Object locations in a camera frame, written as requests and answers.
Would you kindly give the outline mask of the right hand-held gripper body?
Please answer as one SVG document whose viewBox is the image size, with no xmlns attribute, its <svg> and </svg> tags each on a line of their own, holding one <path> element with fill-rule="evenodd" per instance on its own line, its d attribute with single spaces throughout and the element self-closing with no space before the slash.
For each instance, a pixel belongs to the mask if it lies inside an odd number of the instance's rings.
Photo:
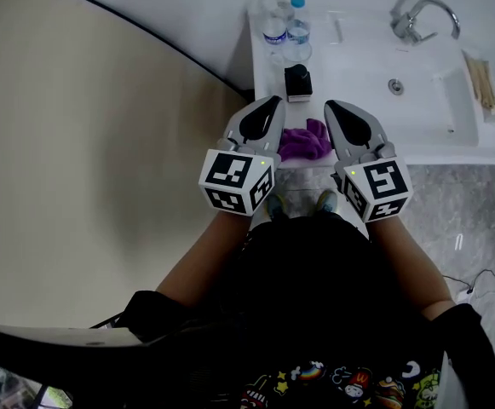
<svg viewBox="0 0 495 409">
<path fill-rule="evenodd" d="M 336 162 L 334 178 L 364 223 L 398 216 L 413 195 L 406 164 L 390 142 L 355 161 Z"/>
</svg>

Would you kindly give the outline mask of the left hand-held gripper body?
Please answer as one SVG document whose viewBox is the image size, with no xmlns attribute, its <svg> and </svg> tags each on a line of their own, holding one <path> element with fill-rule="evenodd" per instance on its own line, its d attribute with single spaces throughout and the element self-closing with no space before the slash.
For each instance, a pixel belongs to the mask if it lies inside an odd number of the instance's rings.
<svg viewBox="0 0 495 409">
<path fill-rule="evenodd" d="M 275 186 L 281 162 L 279 138 L 236 142 L 221 138 L 206 153 L 199 187 L 208 204 L 220 211 L 253 216 Z"/>
</svg>

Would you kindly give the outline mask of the purple cloth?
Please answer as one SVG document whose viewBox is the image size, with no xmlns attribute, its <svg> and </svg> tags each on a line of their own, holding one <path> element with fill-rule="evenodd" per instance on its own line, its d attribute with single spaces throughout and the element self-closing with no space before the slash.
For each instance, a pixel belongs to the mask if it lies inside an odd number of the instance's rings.
<svg viewBox="0 0 495 409">
<path fill-rule="evenodd" d="M 305 129 L 284 129 L 278 154 L 282 161 L 290 159 L 318 160 L 332 151 L 327 128 L 317 119 L 308 118 Z"/>
</svg>

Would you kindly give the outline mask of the person's right forearm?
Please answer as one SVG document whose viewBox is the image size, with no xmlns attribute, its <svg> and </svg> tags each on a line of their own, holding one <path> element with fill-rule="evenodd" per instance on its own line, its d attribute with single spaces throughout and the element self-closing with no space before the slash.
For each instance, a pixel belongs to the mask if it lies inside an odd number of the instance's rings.
<svg viewBox="0 0 495 409">
<path fill-rule="evenodd" d="M 456 306 L 443 275 L 397 216 L 370 222 L 367 231 L 392 268 L 400 289 L 426 319 Z"/>
</svg>

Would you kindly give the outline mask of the person's left forearm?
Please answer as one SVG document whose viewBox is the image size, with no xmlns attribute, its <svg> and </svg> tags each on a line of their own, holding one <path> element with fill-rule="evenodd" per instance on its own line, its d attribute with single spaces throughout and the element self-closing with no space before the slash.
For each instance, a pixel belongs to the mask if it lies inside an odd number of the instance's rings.
<svg viewBox="0 0 495 409">
<path fill-rule="evenodd" d="M 220 211 L 156 292 L 185 307 L 201 303 L 250 230 L 247 216 Z"/>
</svg>

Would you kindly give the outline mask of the clear water bottle white cap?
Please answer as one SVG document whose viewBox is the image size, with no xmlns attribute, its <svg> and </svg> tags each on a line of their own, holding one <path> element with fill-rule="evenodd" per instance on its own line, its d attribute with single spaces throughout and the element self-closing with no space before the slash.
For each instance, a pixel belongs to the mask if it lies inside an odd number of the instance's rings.
<svg viewBox="0 0 495 409">
<path fill-rule="evenodd" d="M 258 29 L 266 48 L 268 60 L 283 66 L 283 48 L 286 42 L 288 0 L 258 0 Z"/>
</svg>

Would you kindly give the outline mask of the clear water bottle blue cap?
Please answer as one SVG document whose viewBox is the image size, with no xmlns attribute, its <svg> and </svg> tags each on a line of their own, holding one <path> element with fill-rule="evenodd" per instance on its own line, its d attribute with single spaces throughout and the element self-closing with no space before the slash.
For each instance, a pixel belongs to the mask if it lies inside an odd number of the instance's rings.
<svg viewBox="0 0 495 409">
<path fill-rule="evenodd" d="M 289 62 L 303 63 L 312 54 L 310 44 L 311 20 L 306 0 L 291 0 L 292 17 L 286 24 L 284 56 Z"/>
</svg>

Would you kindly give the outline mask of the person's left shoe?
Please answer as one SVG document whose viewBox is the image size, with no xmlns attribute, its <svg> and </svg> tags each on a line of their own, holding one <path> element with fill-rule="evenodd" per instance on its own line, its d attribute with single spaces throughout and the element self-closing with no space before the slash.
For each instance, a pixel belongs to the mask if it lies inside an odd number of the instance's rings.
<svg viewBox="0 0 495 409">
<path fill-rule="evenodd" d="M 270 194 L 266 199 L 266 210 L 271 221 L 286 220 L 285 203 L 278 194 Z"/>
</svg>

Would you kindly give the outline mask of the person's shoe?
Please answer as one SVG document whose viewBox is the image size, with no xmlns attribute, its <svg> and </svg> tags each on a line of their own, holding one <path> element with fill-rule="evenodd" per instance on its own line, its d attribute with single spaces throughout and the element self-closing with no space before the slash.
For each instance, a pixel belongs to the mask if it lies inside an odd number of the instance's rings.
<svg viewBox="0 0 495 409">
<path fill-rule="evenodd" d="M 320 196 L 315 206 L 316 213 L 335 213 L 337 210 L 337 193 L 327 189 Z"/>
<path fill-rule="evenodd" d="M 278 194 L 270 194 L 266 199 L 266 210 L 271 221 L 286 220 L 285 203 Z"/>
</svg>

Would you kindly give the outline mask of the person's right shoe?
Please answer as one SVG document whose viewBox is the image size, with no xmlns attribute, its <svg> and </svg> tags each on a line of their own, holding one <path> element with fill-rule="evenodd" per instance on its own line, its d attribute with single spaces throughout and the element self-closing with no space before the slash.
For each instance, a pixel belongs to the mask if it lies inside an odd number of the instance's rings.
<svg viewBox="0 0 495 409">
<path fill-rule="evenodd" d="M 337 193 L 327 189 L 320 196 L 315 206 L 316 213 L 335 213 L 337 210 Z"/>
</svg>

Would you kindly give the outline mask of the white washbasin counter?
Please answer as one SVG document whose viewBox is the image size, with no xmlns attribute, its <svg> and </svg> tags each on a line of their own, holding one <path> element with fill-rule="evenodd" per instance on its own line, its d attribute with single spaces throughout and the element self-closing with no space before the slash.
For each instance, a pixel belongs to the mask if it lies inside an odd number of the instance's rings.
<svg viewBox="0 0 495 409">
<path fill-rule="evenodd" d="M 313 9 L 306 62 L 313 94 L 285 104 L 285 125 L 322 120 L 328 100 L 375 116 L 408 164 L 493 164 L 495 123 L 485 123 L 457 41 L 438 36 L 411 46 L 375 11 Z M 388 81 L 398 78 L 403 95 Z"/>
</svg>

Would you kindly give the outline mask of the person's black trousers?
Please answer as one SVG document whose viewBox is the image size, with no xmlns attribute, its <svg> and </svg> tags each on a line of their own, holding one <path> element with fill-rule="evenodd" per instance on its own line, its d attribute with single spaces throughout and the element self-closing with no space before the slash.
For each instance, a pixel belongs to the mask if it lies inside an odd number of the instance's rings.
<svg viewBox="0 0 495 409">
<path fill-rule="evenodd" d="M 274 232 L 285 236 L 346 237 L 363 233 L 352 223 L 334 212 L 316 211 L 311 216 L 289 217 L 284 212 L 273 215 L 269 222 L 261 223 L 256 230 Z"/>
</svg>

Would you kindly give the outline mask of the black mounted device plate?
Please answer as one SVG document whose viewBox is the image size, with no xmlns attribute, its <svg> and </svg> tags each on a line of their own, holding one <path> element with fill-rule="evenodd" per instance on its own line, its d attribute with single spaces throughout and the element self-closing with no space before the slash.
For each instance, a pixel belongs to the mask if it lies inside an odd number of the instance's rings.
<svg viewBox="0 0 495 409">
<path fill-rule="evenodd" d="M 128 394 L 144 383 L 185 383 L 206 371 L 207 351 L 193 331 L 145 337 L 127 328 L 0 325 L 0 366 L 78 396 Z"/>
</svg>

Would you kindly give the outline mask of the dark framed window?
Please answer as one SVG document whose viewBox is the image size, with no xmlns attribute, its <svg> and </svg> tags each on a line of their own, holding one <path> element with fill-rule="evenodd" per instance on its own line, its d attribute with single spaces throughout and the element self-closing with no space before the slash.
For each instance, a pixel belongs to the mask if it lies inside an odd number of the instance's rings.
<svg viewBox="0 0 495 409">
<path fill-rule="evenodd" d="M 64 391 L 20 377 L 0 367 L 0 409 L 71 409 Z"/>
</svg>

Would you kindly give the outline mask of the large beige board black frame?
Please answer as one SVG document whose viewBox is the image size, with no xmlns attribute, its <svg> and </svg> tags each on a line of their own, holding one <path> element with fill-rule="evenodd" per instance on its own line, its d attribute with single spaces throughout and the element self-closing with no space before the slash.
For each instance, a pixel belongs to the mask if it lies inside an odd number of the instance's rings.
<svg viewBox="0 0 495 409">
<path fill-rule="evenodd" d="M 85 0 L 0 0 L 0 324 L 88 327 L 213 217 L 198 179 L 243 97 Z"/>
</svg>

